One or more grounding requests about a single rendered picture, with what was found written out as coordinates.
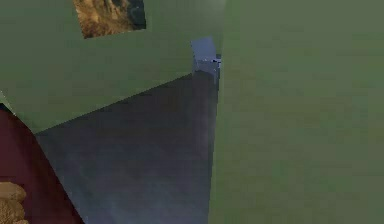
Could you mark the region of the tan lumpy object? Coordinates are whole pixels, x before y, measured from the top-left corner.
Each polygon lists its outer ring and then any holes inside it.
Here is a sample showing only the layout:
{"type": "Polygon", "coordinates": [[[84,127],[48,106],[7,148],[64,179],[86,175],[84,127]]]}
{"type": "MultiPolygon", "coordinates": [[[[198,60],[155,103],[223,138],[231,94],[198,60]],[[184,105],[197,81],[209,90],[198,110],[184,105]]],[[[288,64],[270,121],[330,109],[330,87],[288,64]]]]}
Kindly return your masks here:
{"type": "Polygon", "coordinates": [[[12,182],[0,182],[0,224],[29,224],[22,205],[27,194],[12,182]]]}

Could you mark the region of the grey-blue room door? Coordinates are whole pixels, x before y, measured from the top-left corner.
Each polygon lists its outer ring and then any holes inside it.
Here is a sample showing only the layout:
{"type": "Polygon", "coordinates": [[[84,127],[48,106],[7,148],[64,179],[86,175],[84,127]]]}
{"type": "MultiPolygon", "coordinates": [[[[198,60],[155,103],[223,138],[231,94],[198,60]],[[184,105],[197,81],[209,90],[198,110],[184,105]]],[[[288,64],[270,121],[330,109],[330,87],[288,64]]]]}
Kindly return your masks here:
{"type": "Polygon", "coordinates": [[[206,72],[213,76],[214,83],[219,78],[220,64],[213,62],[217,57],[215,44],[211,36],[192,40],[190,42],[193,53],[192,73],[206,72]]]}

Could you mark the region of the brown framed wall picture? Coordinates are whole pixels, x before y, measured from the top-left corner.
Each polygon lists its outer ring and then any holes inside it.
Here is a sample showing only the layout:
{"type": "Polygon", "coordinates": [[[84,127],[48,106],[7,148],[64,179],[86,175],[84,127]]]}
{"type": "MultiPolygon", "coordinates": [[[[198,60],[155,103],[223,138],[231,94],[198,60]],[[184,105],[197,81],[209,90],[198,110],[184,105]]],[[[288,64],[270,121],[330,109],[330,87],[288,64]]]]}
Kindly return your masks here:
{"type": "Polygon", "coordinates": [[[144,30],[143,0],[72,0],[84,39],[144,30]]]}

